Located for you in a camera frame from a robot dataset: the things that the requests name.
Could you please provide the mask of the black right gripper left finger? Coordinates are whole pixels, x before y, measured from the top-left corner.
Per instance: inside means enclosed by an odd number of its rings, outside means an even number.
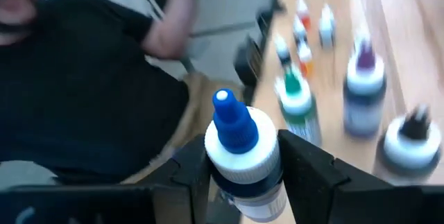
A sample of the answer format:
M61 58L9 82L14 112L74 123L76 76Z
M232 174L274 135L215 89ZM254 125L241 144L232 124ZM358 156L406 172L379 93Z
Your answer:
M1 224L204 223L209 167L203 136L197 136L136 184L2 191Z

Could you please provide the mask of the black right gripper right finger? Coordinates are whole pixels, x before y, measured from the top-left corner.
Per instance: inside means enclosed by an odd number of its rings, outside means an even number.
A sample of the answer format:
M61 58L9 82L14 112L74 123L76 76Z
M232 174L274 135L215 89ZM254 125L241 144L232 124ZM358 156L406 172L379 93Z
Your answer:
M278 141L298 224L443 224L443 186L394 186L288 130Z

